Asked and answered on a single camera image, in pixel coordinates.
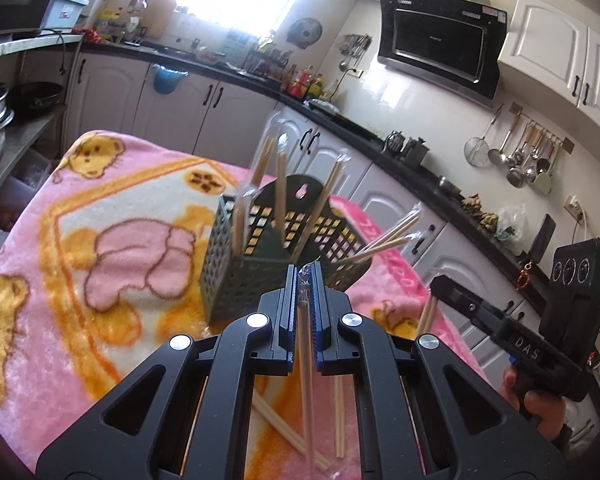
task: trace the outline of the wooden chopstick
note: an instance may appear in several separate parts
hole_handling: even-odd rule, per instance
[[[431,299],[431,308],[429,309],[429,315],[427,316],[427,324],[424,329],[424,333],[430,333],[433,325],[433,319],[436,317],[438,311],[438,298]]]
[[[360,262],[363,262],[365,260],[368,260],[369,258],[371,258],[372,256],[375,256],[378,253],[381,253],[382,251],[387,251],[389,249],[394,249],[396,247],[400,247],[401,245],[404,245],[407,242],[410,242],[411,238],[395,238],[394,240],[391,240],[390,242],[386,242],[382,245],[378,245],[377,247],[368,249],[366,251],[360,251],[357,254],[354,254],[353,256],[349,256],[348,258],[343,258],[341,260],[336,260],[335,262],[332,263],[332,265],[335,266],[345,266],[345,265],[351,265],[351,264],[357,264]]]
[[[335,455],[336,458],[344,458],[347,453],[347,435],[344,416],[344,377],[341,375],[333,377],[333,404],[335,408]]]
[[[276,232],[280,238],[280,244],[284,248],[286,229],[286,153],[278,153],[278,163],[276,165]]]
[[[271,158],[271,154],[273,153],[273,150],[275,148],[276,141],[277,139],[274,137],[267,137],[267,139],[265,139],[264,141],[262,150],[260,150],[258,161],[253,167],[253,175],[251,175],[251,183],[255,187],[260,187],[262,178],[264,177],[264,174],[267,171],[269,159]]]
[[[380,235],[378,238],[368,243],[362,251],[368,251],[369,249],[373,249],[374,247],[384,244],[395,237],[398,237],[400,234],[405,233],[408,229],[410,229],[418,220],[420,219],[419,215],[414,217],[405,216],[402,218],[396,225],[394,225],[391,229],[389,229],[384,234]]]
[[[429,316],[429,312],[431,310],[431,303],[432,296],[431,293],[429,293],[427,295],[427,301],[424,303],[422,313],[420,314],[420,320],[418,321],[418,327],[416,329],[416,338],[425,333],[425,329],[427,327],[427,317]]]
[[[276,411],[264,400],[257,392],[253,391],[251,403],[256,411],[280,434],[284,439],[291,444],[298,452],[306,456],[306,444],[304,439],[291,429],[286,421],[279,416]],[[322,453],[316,451],[314,454],[314,463],[316,467],[326,472],[331,467],[331,460],[325,457]]]
[[[302,251],[304,250],[304,246],[309,241],[309,236],[311,236],[311,233],[314,230],[314,226],[318,221],[318,218],[320,218],[322,209],[324,208],[324,205],[329,199],[329,195],[331,194],[331,191],[333,190],[333,187],[335,186],[336,181],[340,176],[340,172],[342,171],[343,166],[344,162],[336,160],[336,162],[333,165],[333,168],[331,168],[331,173],[327,178],[327,182],[324,184],[322,192],[320,193],[318,200],[315,202],[314,210],[311,212],[309,219],[304,225],[304,230],[302,230],[300,239],[298,240],[298,243],[296,244],[296,247],[294,248],[294,251],[291,254],[292,264],[296,264],[298,258],[300,258],[300,254],[302,254]]]

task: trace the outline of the green basket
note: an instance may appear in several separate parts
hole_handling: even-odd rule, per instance
[[[307,175],[287,177],[286,239],[280,243],[274,229],[275,182],[254,200],[244,254],[231,244],[234,197],[221,196],[200,273],[200,289],[208,322],[234,320],[258,308],[266,292],[285,286],[291,254],[306,225],[322,184]],[[320,260],[325,286],[345,291],[371,266],[371,259],[346,266],[333,262],[353,256],[365,241],[341,216],[324,206],[297,266]]]

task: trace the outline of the black handle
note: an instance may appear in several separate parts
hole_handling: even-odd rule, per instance
[[[573,93],[571,97],[576,97],[576,90],[578,89],[578,83],[580,82],[580,76],[576,76],[576,84],[573,86]]]
[[[209,85],[209,92],[206,94],[205,102],[202,103],[203,106],[206,106],[206,104],[209,102],[209,99],[211,99],[211,92],[213,92],[213,91],[214,91],[214,86]]]
[[[87,62],[86,59],[82,60],[82,63],[80,64],[80,71],[78,72],[78,84],[80,84],[82,82],[82,70],[84,69],[84,64]]]
[[[320,132],[316,133],[311,140],[309,141],[309,145],[306,147],[306,154],[311,155],[311,145],[314,143],[314,140],[320,137]]]
[[[222,92],[224,92],[224,87],[223,86],[220,87],[220,91],[218,92],[218,99],[216,99],[216,102],[214,104],[214,108],[218,107],[218,103],[220,102],[220,99],[222,99]]]
[[[310,133],[313,132],[313,128],[309,128],[307,131],[305,131],[304,135],[302,136],[302,139],[300,139],[300,151],[302,151],[304,148],[302,147],[302,143],[304,142],[304,138],[309,135]]]
[[[428,228],[429,231],[433,232],[436,230],[436,226],[431,224]],[[423,241],[425,240],[425,237],[420,238],[420,240],[418,240],[416,242],[416,244],[414,245],[413,249],[411,250],[411,254],[413,254],[414,256],[416,254],[418,254],[418,249],[420,248],[420,246],[422,245]]]

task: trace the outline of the bottle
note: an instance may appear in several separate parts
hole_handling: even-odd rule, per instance
[[[285,73],[285,76],[282,78],[282,85],[280,85],[281,92],[286,92],[286,89],[289,88],[291,80],[296,75],[296,68],[296,65],[292,65],[291,68]]]
[[[322,94],[322,74],[318,74],[318,77],[315,78],[315,81],[309,86],[309,89],[306,93],[308,99],[319,99]]]
[[[321,95],[322,99],[324,99],[325,101],[331,102],[331,99],[333,99],[333,96],[335,95],[336,91],[338,90],[339,82],[340,82],[340,80],[338,78],[331,81],[331,83],[329,83],[329,86],[327,86],[327,88],[325,88],[324,91],[322,92],[322,95]]]

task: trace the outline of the chopstick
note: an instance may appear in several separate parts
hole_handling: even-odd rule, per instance
[[[395,226],[393,226],[391,229],[389,229],[383,235],[376,238],[376,240],[373,240],[371,243],[367,244],[360,252],[367,251],[367,250],[372,249],[380,244],[389,242],[389,241],[393,240],[394,238],[399,237],[400,235],[407,232],[408,229],[410,229],[419,219],[420,219],[419,215],[416,215],[414,217],[410,217],[409,215],[405,216]]]
[[[345,164],[344,161],[336,160],[336,162],[333,165],[333,168],[331,168],[331,173],[329,174],[329,177],[327,178],[327,182],[324,184],[324,187],[322,188],[322,192],[320,193],[318,200],[315,202],[314,210],[311,212],[309,219],[307,220],[306,224],[304,225],[304,230],[302,230],[302,234],[300,235],[300,239],[298,240],[298,243],[296,244],[296,247],[295,247],[293,253],[291,253],[291,263],[292,264],[296,264],[296,262],[298,261],[298,258],[300,257],[300,254],[302,254],[302,251],[304,250],[304,246],[309,241],[309,236],[311,235],[312,231],[314,230],[314,227],[315,227],[316,222],[318,221],[318,218],[320,218],[322,209],[324,208],[324,205],[327,203],[327,200],[329,199],[329,195],[331,194],[331,191],[333,190],[333,187],[335,186],[336,181],[337,181],[338,177],[340,176],[340,172],[342,171],[344,164]]]
[[[276,231],[280,238],[280,244],[285,246],[286,229],[286,153],[278,153],[278,163],[276,165]]]
[[[277,139],[275,137],[267,137],[262,147],[262,150],[260,151],[258,161],[253,167],[251,184],[258,188],[260,187],[262,178],[264,177],[264,174],[267,171],[267,165],[269,164],[269,159],[271,158],[271,154],[273,153],[273,149],[275,148],[276,141]]]
[[[418,327],[416,329],[416,337],[421,336],[425,333],[425,329],[427,326],[427,317],[429,317],[429,313],[431,311],[431,293],[427,295],[427,301],[424,303],[424,307],[422,308],[422,313],[420,314],[420,320],[418,321]]]
[[[335,407],[335,455],[336,458],[344,458],[347,453],[347,435],[344,417],[344,377],[341,375],[333,377],[333,403]]]
[[[251,403],[256,411],[270,424],[272,427],[289,443],[295,450],[306,456],[306,444],[304,439],[291,429],[286,421],[279,416],[276,411],[269,406],[266,400],[257,392],[253,391]],[[314,453],[314,463],[316,467],[326,472],[331,467],[331,460],[325,457],[322,453],[316,451]]]
[[[298,339],[298,360],[300,361],[300,394],[302,400],[302,429],[306,447],[306,458],[309,464],[315,459],[314,441],[314,389],[312,385],[313,353],[311,349],[311,323],[306,301],[298,301],[296,313],[296,337]],[[308,478],[314,478],[313,469]]]
[[[433,319],[436,317],[436,311],[438,310],[438,298],[434,298],[431,293],[427,296],[427,301],[420,314],[420,320],[416,329],[416,337],[421,336],[427,332],[430,332],[431,325],[433,325]]]

